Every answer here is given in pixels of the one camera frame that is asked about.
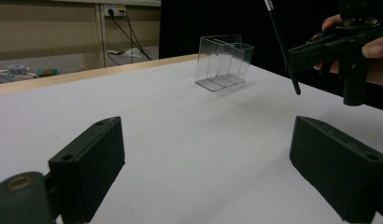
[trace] person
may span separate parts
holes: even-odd
[[[323,21],[322,31],[325,31],[332,26],[341,23],[340,14],[331,16]],[[369,59],[366,81],[383,86],[383,36],[375,39],[362,47],[362,54]],[[314,66],[316,70],[320,70],[321,64]],[[333,63],[331,73],[337,73],[338,62]]]

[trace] wall socket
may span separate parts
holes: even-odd
[[[121,11],[125,11],[125,5],[105,5],[105,16],[110,16],[110,9],[114,12],[113,16],[124,16]]]

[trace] table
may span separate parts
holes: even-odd
[[[253,65],[211,92],[195,66],[189,55],[0,85],[0,182],[46,174],[90,125],[121,116],[126,163],[92,223],[344,223],[291,165],[295,117],[383,153],[383,111],[303,84],[297,95]]]

